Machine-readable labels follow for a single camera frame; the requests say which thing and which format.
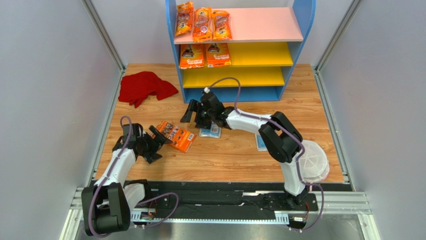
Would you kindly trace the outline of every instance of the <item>orange package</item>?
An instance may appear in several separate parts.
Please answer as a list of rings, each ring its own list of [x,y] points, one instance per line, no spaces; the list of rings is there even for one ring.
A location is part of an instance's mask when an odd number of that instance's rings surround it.
[[[204,45],[200,43],[181,44],[179,68],[204,68]]]
[[[213,40],[232,39],[230,14],[227,11],[215,10],[211,14],[214,24]]]
[[[176,36],[186,34],[193,29],[194,5],[193,1],[177,5]]]
[[[208,68],[231,65],[230,51],[227,43],[211,43],[205,45],[205,58]]]
[[[196,135],[190,131],[173,125],[167,121],[162,121],[157,126],[157,129],[171,140],[171,144],[168,144],[169,146],[183,153],[188,152],[196,137]]]
[[[212,39],[212,31],[210,31],[211,12],[211,7],[201,7],[195,10],[195,27],[192,33],[194,42],[201,43]]]

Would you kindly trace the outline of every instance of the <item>white wall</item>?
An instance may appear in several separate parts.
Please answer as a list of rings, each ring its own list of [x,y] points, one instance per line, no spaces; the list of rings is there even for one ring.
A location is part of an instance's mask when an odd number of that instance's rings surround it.
[[[80,0],[0,1],[0,239],[59,238],[119,77]]]
[[[195,8],[289,7],[293,0],[193,0]],[[315,21],[300,64],[316,65],[352,0],[317,0]],[[173,63],[165,0],[93,0],[124,64]]]
[[[381,239],[426,239],[426,2],[364,0],[322,73]]]

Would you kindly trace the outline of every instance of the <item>red cloth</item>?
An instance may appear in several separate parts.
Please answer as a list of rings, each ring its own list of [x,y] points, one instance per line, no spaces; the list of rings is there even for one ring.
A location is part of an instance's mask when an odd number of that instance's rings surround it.
[[[161,80],[152,71],[142,71],[123,77],[118,100],[134,104],[134,108],[137,108],[148,95],[156,95],[158,100],[163,100],[177,93],[178,90],[170,82]]]

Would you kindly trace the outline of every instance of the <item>blue shelf side panel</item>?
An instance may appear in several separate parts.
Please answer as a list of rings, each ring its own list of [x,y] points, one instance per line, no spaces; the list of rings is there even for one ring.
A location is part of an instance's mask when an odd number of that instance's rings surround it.
[[[299,56],[302,52],[303,46],[308,39],[309,32],[311,31],[312,24],[314,23],[315,9],[317,7],[316,0],[294,0],[293,11],[296,16],[297,23],[299,24],[300,31],[303,36],[302,42],[288,42],[288,48],[290,50],[291,58],[293,59],[293,66],[281,67],[282,76],[285,79],[284,87],[279,93],[279,98],[283,96],[284,90],[289,83],[290,77],[292,76],[293,70],[295,69],[296,63],[298,62]]]
[[[165,0],[165,18],[167,22],[168,36],[170,37],[171,50],[173,51],[174,63],[177,70],[177,77],[179,78],[180,92],[183,96],[183,101],[186,103],[186,96],[184,94],[184,71],[179,68],[179,53],[180,45],[175,44],[175,23],[176,16],[178,15],[178,8],[175,0]]]
[[[243,86],[238,102],[266,102],[278,101],[278,90],[283,86]],[[185,88],[185,103],[191,99],[200,100],[204,88]],[[238,87],[213,87],[211,91],[217,96],[219,101],[224,103],[234,102],[237,97]]]

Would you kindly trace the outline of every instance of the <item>shelf board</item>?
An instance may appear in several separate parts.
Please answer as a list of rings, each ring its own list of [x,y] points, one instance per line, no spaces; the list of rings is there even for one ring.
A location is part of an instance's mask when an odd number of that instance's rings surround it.
[[[234,77],[238,79],[242,87],[257,86],[283,86],[284,78],[281,67],[212,67],[195,68],[183,71],[184,88],[205,88],[215,81]],[[217,87],[237,87],[235,80],[224,80],[216,84]]]
[[[281,86],[246,86],[241,88],[238,102],[258,102],[258,101],[278,101],[277,88]],[[204,88],[184,89],[186,102],[191,99],[200,100]],[[219,101],[224,103],[234,102],[237,96],[238,87],[213,87],[211,91],[217,96]]]
[[[286,42],[229,43],[232,67],[292,66],[293,59]]]
[[[293,8],[221,8],[230,14],[231,40],[223,43],[301,42],[303,36]],[[191,33],[174,38],[174,44],[194,43]]]

